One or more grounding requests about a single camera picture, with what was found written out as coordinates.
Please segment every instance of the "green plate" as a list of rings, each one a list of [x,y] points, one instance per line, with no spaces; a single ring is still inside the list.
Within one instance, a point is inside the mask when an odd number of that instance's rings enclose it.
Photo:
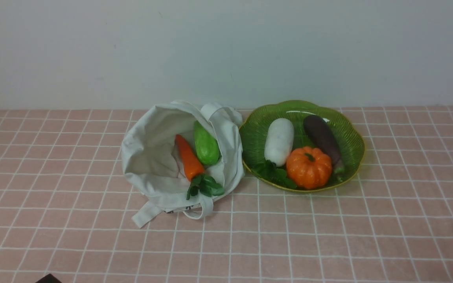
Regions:
[[[275,184],[268,181],[269,178],[267,176],[262,176],[260,172],[257,172],[257,168],[266,163],[264,150],[268,127],[275,119],[286,118],[295,127],[293,149],[306,145],[315,147],[305,134],[303,125],[304,118],[312,114],[323,118],[331,127],[345,164],[345,174],[343,175],[345,181],[340,182],[334,176],[331,176],[326,186],[314,190],[291,189],[283,186],[281,183]],[[332,189],[347,183],[358,173],[365,157],[365,141],[344,115],[333,109],[320,107],[302,100],[289,100],[279,104],[264,105],[257,108],[249,115],[246,122],[240,127],[239,132],[244,149],[242,154],[243,163],[246,169],[258,179],[280,189],[292,192],[312,193]]]

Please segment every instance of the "white radish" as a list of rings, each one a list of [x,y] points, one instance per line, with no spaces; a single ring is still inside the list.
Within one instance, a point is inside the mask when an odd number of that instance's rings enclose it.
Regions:
[[[286,163],[286,159],[293,148],[295,129],[290,120],[279,118],[268,127],[267,141],[265,142],[265,159],[277,167]]]

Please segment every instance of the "purple eggplant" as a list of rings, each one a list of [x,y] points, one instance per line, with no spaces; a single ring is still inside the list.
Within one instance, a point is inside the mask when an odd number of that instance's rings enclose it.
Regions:
[[[317,115],[309,115],[304,119],[304,130],[316,147],[331,158],[333,173],[336,179],[342,182],[345,165],[340,154],[340,147],[338,147],[337,140],[328,124]]]

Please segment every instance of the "pumpkin stem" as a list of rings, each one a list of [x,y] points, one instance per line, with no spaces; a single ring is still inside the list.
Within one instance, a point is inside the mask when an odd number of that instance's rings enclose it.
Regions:
[[[316,159],[314,158],[314,156],[312,156],[312,154],[306,153],[305,155],[309,158],[310,161],[312,161],[312,162],[316,161]]]

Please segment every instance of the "white wall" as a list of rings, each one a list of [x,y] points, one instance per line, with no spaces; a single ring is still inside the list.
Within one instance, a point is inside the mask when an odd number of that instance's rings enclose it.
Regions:
[[[453,0],[0,0],[0,108],[453,104]]]

